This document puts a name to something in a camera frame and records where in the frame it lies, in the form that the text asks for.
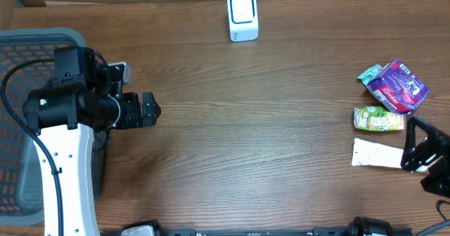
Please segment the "teal wet wipes pack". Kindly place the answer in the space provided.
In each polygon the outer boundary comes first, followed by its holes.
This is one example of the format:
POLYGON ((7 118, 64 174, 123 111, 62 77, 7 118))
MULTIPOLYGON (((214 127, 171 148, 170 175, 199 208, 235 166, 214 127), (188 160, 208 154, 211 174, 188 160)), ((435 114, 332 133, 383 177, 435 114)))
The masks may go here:
POLYGON ((363 73, 361 73, 357 79, 364 85, 367 86, 368 83, 383 69, 383 67, 379 64, 376 64, 363 73))

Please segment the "white cream tube gold cap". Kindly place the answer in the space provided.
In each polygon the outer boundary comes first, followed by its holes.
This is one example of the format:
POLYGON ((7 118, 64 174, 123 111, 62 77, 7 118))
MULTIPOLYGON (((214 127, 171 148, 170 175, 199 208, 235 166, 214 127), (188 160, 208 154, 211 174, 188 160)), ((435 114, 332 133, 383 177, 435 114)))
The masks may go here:
POLYGON ((379 166, 401 169, 401 159, 404 151, 379 143, 354 139, 352 166, 379 166))

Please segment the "green tea carton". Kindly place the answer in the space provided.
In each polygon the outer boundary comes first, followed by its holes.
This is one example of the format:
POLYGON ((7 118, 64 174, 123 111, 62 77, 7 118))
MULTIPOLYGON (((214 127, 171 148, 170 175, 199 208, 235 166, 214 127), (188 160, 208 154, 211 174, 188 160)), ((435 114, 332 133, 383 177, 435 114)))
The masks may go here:
POLYGON ((381 106, 354 108, 354 126, 366 131, 399 131, 405 127, 404 116, 381 106))

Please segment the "purple sanitary pad pack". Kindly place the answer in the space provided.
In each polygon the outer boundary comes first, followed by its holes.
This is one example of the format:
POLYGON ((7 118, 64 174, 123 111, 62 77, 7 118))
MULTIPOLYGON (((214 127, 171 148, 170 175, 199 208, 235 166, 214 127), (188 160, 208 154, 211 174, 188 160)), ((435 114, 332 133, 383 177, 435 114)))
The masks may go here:
POLYGON ((402 61, 386 64, 366 85, 387 110, 411 114, 427 98, 430 89, 402 61))

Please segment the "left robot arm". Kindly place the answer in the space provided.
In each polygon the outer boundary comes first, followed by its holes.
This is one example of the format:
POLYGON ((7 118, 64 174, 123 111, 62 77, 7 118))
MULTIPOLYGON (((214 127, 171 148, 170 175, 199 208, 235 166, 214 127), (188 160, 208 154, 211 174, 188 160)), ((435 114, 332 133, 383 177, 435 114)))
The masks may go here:
POLYGON ((131 70, 81 46, 53 52, 48 88, 31 91, 23 111, 41 167, 46 235, 99 235, 91 156, 97 132, 154 126, 151 92, 123 91, 131 70))

